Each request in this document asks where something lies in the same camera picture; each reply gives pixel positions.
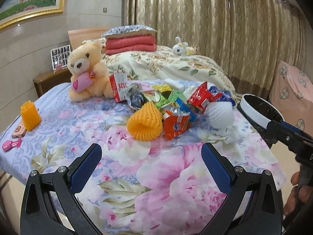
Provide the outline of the person's right hand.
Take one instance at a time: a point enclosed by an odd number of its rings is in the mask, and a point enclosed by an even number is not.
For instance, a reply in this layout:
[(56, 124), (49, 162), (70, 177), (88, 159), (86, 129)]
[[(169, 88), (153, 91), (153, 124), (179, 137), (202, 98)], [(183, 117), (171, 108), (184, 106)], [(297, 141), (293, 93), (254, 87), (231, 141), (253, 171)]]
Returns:
[(312, 194), (313, 188), (310, 186), (302, 186), (300, 189), (298, 189), (299, 179), (299, 171), (294, 173), (291, 177), (291, 184), (293, 185), (293, 188), (283, 207), (284, 216), (288, 216), (295, 210), (298, 201), (306, 203), (309, 200), (310, 195)]

